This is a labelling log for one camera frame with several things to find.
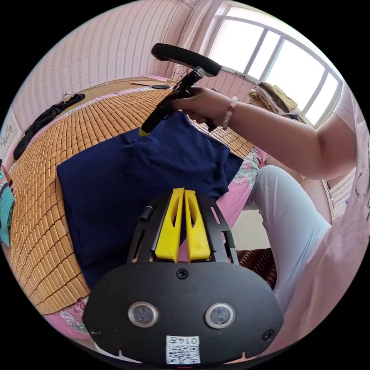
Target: beaded bracelet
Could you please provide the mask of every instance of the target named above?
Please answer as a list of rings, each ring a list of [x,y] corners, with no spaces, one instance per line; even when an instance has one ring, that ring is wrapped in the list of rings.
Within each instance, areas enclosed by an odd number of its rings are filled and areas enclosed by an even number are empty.
[[[227,130],[227,127],[229,126],[229,121],[230,121],[230,118],[232,116],[232,113],[234,111],[234,108],[235,108],[237,102],[238,102],[238,98],[236,96],[233,96],[232,99],[231,99],[231,102],[230,102],[229,109],[226,112],[224,122],[222,124],[222,128],[224,130]]]

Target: qr code label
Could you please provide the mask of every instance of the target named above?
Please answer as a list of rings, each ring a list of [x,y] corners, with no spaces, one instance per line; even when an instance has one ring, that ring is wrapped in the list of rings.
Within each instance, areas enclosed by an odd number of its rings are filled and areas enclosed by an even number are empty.
[[[166,336],[166,360],[168,364],[200,363],[198,336]]]

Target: black foam handle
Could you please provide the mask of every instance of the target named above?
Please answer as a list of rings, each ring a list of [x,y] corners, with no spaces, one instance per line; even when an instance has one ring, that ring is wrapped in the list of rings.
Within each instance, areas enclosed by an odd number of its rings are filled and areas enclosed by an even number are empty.
[[[151,53],[162,62],[170,61],[192,69],[200,67],[207,77],[217,76],[222,68],[212,59],[178,46],[158,43],[153,46]]]

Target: light blue pants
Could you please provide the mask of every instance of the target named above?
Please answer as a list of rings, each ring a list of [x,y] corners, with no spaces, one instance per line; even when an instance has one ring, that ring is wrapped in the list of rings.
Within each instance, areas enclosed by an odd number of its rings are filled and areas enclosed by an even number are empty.
[[[258,171],[247,209],[258,209],[262,215],[277,270],[274,292],[284,314],[308,258],[331,225],[300,184],[271,165]]]

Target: person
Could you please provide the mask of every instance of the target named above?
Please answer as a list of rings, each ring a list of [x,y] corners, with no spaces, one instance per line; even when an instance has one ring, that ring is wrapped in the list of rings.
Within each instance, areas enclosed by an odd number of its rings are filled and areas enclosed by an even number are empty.
[[[191,119],[222,126],[232,100],[195,87],[193,96],[173,101]],[[267,355],[312,331],[348,289],[370,235],[370,136],[364,116],[345,82],[333,114],[317,130],[259,107],[236,103],[229,125],[276,160],[311,179],[330,179],[356,167],[346,212],[330,225],[301,186],[284,170],[259,170],[246,208],[262,215],[274,256],[274,293],[284,324]]]

